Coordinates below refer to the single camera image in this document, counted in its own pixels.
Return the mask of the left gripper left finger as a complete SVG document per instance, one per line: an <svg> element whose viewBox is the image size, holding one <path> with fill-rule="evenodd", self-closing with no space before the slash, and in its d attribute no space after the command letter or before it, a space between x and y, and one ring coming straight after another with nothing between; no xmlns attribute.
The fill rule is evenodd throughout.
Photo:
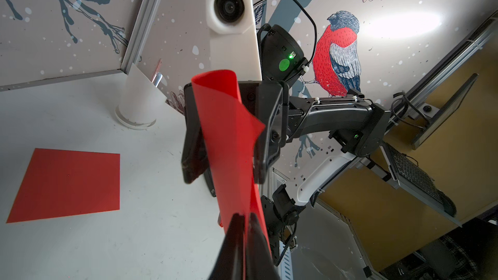
<svg viewBox="0 0 498 280"><path fill-rule="evenodd" d="M245 278L245 218L234 214L209 280Z"/></svg>

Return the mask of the white pen cup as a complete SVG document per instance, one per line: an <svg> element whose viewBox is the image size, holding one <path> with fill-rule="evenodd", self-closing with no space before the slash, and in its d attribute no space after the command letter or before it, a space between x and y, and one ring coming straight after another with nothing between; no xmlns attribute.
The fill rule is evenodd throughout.
<svg viewBox="0 0 498 280"><path fill-rule="evenodd" d="M156 123L165 100L165 95L132 64L115 115L127 128L146 130Z"/></svg>

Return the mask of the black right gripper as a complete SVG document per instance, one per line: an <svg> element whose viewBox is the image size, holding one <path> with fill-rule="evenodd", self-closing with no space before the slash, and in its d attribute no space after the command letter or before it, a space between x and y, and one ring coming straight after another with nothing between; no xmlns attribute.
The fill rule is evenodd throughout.
<svg viewBox="0 0 498 280"><path fill-rule="evenodd" d="M240 82L245 108L265 125L254 148L254 181L264 184L269 168L280 157L286 144L289 113L289 87L284 82ZM198 116L192 84L184 87L186 137L182 153L182 172L187 184L209 167L208 154Z"/></svg>

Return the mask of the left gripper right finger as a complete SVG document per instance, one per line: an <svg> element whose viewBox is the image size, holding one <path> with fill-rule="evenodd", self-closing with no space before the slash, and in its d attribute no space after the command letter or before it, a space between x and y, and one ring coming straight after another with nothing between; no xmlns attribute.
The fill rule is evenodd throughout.
<svg viewBox="0 0 498 280"><path fill-rule="evenodd" d="M245 268L248 280L280 279L255 213L250 214L246 228Z"/></svg>

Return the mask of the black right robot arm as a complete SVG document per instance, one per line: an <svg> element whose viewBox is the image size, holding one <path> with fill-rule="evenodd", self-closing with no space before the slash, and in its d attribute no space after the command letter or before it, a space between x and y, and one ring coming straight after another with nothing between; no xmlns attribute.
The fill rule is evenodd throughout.
<svg viewBox="0 0 498 280"><path fill-rule="evenodd" d="M360 91L358 33L356 25L328 25L315 40L311 61L279 25L210 33L218 65L242 72L242 102L266 126L255 153L259 184L286 143L328 132L338 144L328 150L328 162L302 178L297 192L279 187L274 193L273 211L265 215L271 246L285 226L297 223L306 204L315 203L329 182L325 170L341 171L339 158L369 156L383 139L390 112Z"/></svg>

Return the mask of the computer monitor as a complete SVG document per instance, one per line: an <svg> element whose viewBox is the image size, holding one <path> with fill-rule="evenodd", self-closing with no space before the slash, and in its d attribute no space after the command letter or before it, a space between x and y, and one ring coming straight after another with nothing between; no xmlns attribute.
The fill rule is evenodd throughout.
<svg viewBox="0 0 498 280"><path fill-rule="evenodd" d="M461 106L470 89L477 81L479 75L474 73L460 87L460 89L443 105L441 109L429 120L429 124L412 140L413 150L419 148L437 129L443 125Z"/></svg>

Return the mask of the black keyboard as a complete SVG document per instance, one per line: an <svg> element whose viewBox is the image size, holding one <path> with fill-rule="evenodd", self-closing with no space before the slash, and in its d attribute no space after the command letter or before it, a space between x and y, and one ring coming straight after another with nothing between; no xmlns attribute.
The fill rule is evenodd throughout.
<svg viewBox="0 0 498 280"><path fill-rule="evenodd" d="M436 187L426 172L388 143L382 142L380 148L393 180L403 190L441 215L456 221L456 205Z"/></svg>

